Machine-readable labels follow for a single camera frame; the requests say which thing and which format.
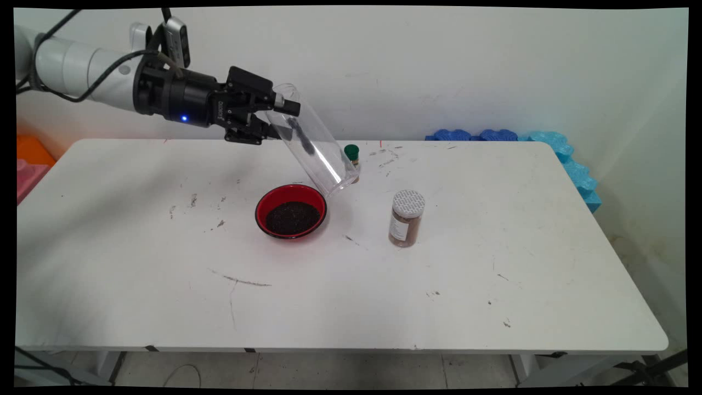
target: orange object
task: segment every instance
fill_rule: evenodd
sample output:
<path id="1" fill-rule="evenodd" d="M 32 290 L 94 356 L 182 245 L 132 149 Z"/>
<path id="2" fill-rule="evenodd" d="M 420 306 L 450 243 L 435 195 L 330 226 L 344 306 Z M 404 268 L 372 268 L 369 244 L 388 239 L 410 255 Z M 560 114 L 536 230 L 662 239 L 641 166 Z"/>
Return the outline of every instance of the orange object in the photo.
<path id="1" fill-rule="evenodd" d="M 34 136 L 17 135 L 17 159 L 24 159 L 30 164 L 45 164 L 52 167 L 56 161 Z"/>

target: white jar lid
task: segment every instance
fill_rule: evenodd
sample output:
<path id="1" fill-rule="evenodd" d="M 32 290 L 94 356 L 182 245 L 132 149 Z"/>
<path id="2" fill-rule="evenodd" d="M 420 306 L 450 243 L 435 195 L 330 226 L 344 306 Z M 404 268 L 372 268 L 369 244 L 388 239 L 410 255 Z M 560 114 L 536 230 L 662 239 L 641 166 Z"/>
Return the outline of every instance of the white jar lid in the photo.
<path id="1" fill-rule="evenodd" d="M 405 189 L 392 198 L 392 209 L 402 218 L 417 218 L 424 212 L 424 197 L 416 190 Z"/>

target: clear plastic cup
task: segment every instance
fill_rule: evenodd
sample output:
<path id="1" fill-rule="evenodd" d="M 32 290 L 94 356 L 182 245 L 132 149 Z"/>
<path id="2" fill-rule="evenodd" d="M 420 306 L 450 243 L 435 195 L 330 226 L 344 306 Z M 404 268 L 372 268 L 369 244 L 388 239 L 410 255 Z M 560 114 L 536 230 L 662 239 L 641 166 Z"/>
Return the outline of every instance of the clear plastic cup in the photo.
<path id="1" fill-rule="evenodd" d="M 282 84 L 273 90 L 285 100 L 300 103 L 299 117 L 273 110 L 265 114 L 319 192 L 327 198 L 349 186 L 359 172 L 310 104 L 292 84 Z"/>

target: red bowl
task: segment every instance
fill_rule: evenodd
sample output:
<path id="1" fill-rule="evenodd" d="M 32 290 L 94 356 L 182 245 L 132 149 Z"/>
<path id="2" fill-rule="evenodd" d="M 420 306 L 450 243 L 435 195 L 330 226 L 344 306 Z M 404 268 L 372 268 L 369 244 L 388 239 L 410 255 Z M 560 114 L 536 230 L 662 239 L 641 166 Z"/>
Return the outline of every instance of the red bowl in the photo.
<path id="1" fill-rule="evenodd" d="M 280 235 L 278 233 L 273 233 L 266 227 L 265 217 L 275 207 L 287 202 L 302 202 L 313 206 L 319 212 L 319 220 L 311 228 L 295 235 Z M 306 185 L 289 184 L 279 186 L 278 188 L 271 190 L 269 193 L 266 193 L 256 205 L 256 223 L 258 224 L 258 227 L 274 238 L 294 239 L 309 235 L 314 229 L 319 228 L 319 225 L 322 224 L 325 217 L 326 200 L 324 199 L 324 196 L 322 196 L 318 190 Z"/>

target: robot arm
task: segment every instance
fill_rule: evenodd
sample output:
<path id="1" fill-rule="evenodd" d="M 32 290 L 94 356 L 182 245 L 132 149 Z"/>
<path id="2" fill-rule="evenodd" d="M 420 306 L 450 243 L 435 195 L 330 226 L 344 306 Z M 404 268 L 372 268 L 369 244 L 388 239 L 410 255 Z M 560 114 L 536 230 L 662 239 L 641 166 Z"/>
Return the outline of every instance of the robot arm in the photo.
<path id="1" fill-rule="evenodd" d="M 267 137 L 278 138 L 269 124 L 254 113 L 274 110 L 300 114 L 300 104 L 283 99 L 273 91 L 273 83 L 232 66 L 227 79 L 187 70 L 190 64 L 187 29 L 179 19 L 164 11 L 164 24 L 152 34 L 151 28 L 133 23 L 131 50 L 151 50 L 123 62 L 107 75 L 89 99 L 144 115 L 159 114 L 174 122 L 225 128 L 225 140 L 260 145 Z M 40 84 L 71 96 L 80 96 L 100 75 L 125 56 L 75 41 L 50 37 L 34 56 L 41 34 L 15 26 L 15 78 L 32 72 L 32 60 Z"/>

